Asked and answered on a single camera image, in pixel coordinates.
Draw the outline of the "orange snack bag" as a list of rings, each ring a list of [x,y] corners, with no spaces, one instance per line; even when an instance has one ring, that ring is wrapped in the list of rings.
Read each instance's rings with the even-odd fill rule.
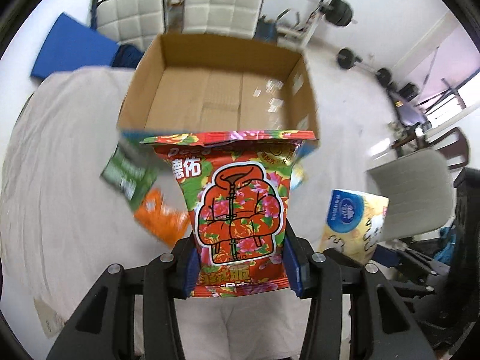
[[[164,203],[160,189],[151,189],[134,212],[136,221],[164,244],[174,247],[189,227],[187,212],[178,211]]]

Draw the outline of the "blue foam mat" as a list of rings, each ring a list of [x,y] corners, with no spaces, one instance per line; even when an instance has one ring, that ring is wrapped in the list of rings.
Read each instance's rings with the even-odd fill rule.
[[[30,76],[44,80],[54,72],[110,66],[118,49],[115,41],[62,13],[49,30]]]

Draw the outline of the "dark wooden chair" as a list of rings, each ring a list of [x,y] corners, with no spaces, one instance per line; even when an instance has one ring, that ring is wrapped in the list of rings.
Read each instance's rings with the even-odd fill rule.
[[[451,172],[461,170],[470,162],[470,144],[459,127],[448,130],[429,146],[437,150],[446,160]]]

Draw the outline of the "grey table cloth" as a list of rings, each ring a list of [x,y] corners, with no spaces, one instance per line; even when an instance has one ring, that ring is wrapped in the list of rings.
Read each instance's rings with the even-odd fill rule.
[[[67,319],[112,263],[137,267],[166,250],[100,177],[117,144],[130,69],[58,73],[32,94],[11,135],[1,183],[1,259],[10,277]],[[320,148],[289,199],[295,232],[317,243],[333,189],[365,188],[367,149],[384,97],[363,73],[312,67]],[[178,301],[188,359],[297,357],[309,304],[290,290]]]

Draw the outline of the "floor barbell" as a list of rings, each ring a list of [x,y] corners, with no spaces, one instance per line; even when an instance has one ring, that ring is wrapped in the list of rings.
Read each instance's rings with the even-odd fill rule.
[[[337,66],[339,66],[343,70],[350,70],[352,68],[361,68],[366,72],[370,72],[374,74],[377,79],[377,82],[383,88],[387,88],[392,81],[392,74],[391,71],[385,67],[381,67],[380,69],[375,69],[368,65],[367,63],[363,62],[363,59],[355,54],[349,48],[340,49],[336,55]]]

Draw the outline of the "white plastic chair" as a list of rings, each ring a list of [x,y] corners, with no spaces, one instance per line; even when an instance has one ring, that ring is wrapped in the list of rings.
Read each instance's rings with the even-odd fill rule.
[[[455,198],[446,159],[423,149],[366,172],[367,191],[389,199],[382,242],[429,233],[451,217]]]

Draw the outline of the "green snack bag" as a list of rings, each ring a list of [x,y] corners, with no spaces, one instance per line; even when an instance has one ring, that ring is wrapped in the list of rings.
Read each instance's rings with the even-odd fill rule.
[[[159,174],[160,169],[151,148],[121,137],[100,177],[123,195],[134,212],[155,188]]]

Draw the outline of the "cardboard box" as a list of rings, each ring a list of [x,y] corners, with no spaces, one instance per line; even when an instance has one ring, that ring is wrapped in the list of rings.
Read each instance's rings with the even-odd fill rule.
[[[157,36],[146,50],[117,127],[124,135],[320,132],[301,53],[252,39],[179,33]]]

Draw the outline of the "red floral snack bag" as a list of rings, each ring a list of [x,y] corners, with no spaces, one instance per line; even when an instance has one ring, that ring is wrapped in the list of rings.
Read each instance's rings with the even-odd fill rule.
[[[312,131],[250,130],[149,136],[170,164],[195,244],[185,297],[241,297],[289,286],[282,263],[295,163]]]

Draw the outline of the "white squat rack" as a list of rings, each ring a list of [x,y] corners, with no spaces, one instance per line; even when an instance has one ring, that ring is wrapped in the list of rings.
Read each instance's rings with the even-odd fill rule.
[[[300,21],[299,12],[296,11],[297,23],[295,25],[281,23],[281,17],[290,12],[290,9],[284,10],[275,21],[277,41],[291,49],[304,50],[317,29],[320,19],[332,9],[330,2],[331,0],[319,0],[304,22]]]

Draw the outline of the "yellow tissue pack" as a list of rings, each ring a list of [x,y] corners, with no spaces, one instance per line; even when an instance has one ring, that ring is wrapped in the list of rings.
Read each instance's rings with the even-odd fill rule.
[[[387,197],[333,190],[319,250],[334,249],[362,265],[368,263],[380,242],[388,206]]]

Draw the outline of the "blue plastic bag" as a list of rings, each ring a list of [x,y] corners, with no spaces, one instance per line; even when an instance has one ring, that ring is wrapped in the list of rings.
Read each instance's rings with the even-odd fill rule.
[[[449,228],[443,227],[439,230],[438,247],[433,259],[450,266],[452,264],[454,249],[456,245],[456,225]]]

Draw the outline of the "white quilted cushion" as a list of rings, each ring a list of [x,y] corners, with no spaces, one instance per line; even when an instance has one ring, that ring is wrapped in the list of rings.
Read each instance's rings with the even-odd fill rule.
[[[91,29],[141,51],[167,29],[165,0],[91,0],[89,17]]]
[[[264,0],[184,0],[183,33],[251,39]]]

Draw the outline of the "right white quilted cushion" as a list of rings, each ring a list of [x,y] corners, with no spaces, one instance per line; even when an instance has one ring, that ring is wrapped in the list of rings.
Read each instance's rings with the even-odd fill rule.
[[[184,0],[183,33],[251,39],[264,0]]]

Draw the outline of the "left white quilted cushion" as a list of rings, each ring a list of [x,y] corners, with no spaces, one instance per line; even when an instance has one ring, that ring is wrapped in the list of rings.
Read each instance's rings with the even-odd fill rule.
[[[91,29],[141,51],[167,29],[165,0],[91,0],[89,17]]]

